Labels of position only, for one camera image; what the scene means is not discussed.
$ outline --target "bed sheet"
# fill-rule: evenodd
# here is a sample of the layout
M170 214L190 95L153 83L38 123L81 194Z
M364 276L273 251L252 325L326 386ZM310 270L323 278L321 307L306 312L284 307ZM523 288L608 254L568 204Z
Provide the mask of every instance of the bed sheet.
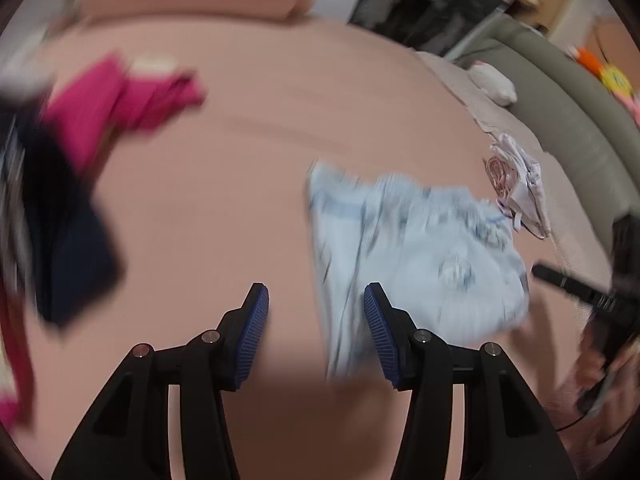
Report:
M368 179L402 171L425 186L493 198L482 162L488 137L410 51L327 20L132 19L70 30L40 59L59 89L113 50L174 57L197 70L209 95L201 110L151 137L123 138L111 154L94 196L126 276L62 333L28 312L36 405L33 427L15 433L21 451L48 478L133 345L183 344L263 282L271 311L254 368L239 392L223 395L241 477L388 479L409 394L394 392L378 369L325 382L306 172L322 158ZM528 267L555 262L549 240L521 232L514 243ZM560 294L530 286L529 319L494 340L543 399L574 362L574 313ZM462 406L456 387L451 479L460 472ZM179 480L174 389L169 427Z

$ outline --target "black cloth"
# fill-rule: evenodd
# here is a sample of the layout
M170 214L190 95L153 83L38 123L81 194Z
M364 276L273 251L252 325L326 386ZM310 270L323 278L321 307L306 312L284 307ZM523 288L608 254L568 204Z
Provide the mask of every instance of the black cloth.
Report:
M62 326L116 283L118 260L88 190L47 126L27 115L17 131L36 306L46 321Z

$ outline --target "metal screw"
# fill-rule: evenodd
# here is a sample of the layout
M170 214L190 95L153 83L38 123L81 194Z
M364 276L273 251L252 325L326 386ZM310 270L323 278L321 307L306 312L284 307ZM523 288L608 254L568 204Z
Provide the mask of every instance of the metal screw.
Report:
M485 352L494 357L502 353L502 348L500 348L498 343L485 343L482 348L484 348Z
M149 346L148 344L139 343L131 349L131 353L134 355L134 357L144 357L149 353L150 350L151 346Z
M423 328L419 328L414 332L414 339L418 343L428 343L431 341L431 332Z
M220 332L217 330L207 330L202 333L202 340L205 343L215 343L218 339L220 339Z

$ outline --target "gray headboard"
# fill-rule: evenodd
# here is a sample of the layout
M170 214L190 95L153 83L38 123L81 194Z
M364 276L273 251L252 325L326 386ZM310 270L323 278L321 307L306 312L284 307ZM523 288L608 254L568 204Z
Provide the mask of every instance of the gray headboard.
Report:
M610 252L612 222L640 212L640 130L631 115L591 73L509 16L484 30L457 64L468 68L476 59L514 83L510 112L560 162Z

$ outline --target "ribbed blue pad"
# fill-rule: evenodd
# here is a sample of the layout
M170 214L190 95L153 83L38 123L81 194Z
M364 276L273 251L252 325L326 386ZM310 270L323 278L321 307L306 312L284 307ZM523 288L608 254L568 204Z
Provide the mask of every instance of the ribbed blue pad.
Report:
M369 323L382 371L394 388L397 388L400 382L398 347L369 285L364 289L364 315Z
M255 301L254 309L251 314L249 314L249 318L242 331L242 337L238 343L238 350L236 351L236 374L234 376L236 388L239 388L240 384L249 376L251 365L254 363L255 351L258 349L258 343L260 342L262 329L264 329L264 323L267 321L268 313L269 291L267 287L263 286L260 294L258 294L258 299Z

